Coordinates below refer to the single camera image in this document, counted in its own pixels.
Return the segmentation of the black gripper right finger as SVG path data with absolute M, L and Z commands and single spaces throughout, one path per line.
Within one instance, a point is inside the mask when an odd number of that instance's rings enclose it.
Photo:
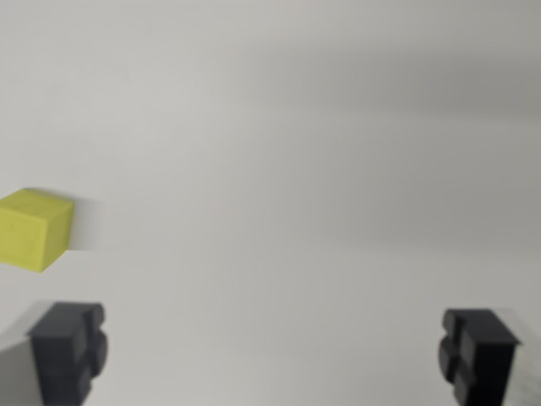
M 461 406 L 540 404 L 540 333 L 508 309 L 447 309 L 438 347 Z

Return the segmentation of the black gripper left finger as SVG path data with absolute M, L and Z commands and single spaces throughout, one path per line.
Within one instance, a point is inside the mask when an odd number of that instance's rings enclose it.
M 2 405 L 82 405 L 103 371 L 103 304 L 40 300 L 1 330 Z

